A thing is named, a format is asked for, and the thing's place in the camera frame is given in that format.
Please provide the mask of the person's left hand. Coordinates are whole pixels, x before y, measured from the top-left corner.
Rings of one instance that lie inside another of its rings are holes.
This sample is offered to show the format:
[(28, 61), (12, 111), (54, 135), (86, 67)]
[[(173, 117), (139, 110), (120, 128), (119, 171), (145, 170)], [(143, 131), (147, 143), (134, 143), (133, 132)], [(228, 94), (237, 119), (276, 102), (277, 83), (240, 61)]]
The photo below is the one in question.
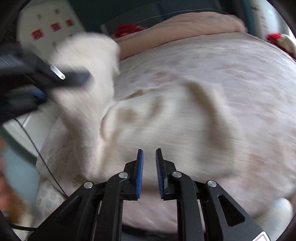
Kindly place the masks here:
[(1, 139), (1, 211), (13, 224), (28, 224), (32, 221), (30, 210), (25, 202), (20, 198), (16, 190), (9, 184), (4, 174), (4, 140)]

